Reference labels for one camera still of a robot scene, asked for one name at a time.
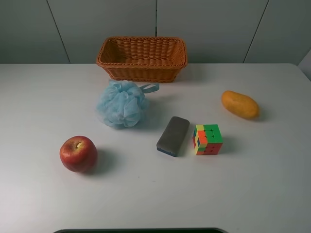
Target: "brown wicker basket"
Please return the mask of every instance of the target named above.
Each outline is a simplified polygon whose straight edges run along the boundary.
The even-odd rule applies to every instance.
[[[96,63],[112,79],[171,83],[188,61],[180,38],[115,36],[105,40]]]

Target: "table surface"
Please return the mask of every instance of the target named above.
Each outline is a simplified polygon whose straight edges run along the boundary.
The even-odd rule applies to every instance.
[[[0,65],[0,231],[217,227],[306,233],[311,222],[311,82],[290,64],[190,64],[147,94],[125,130],[95,114],[108,75],[96,65]],[[250,95],[257,121],[229,113],[225,90]],[[172,116],[191,122],[180,157],[156,150]],[[219,155],[194,155],[195,124],[218,124]],[[75,135],[99,151],[93,174],[63,167]]]

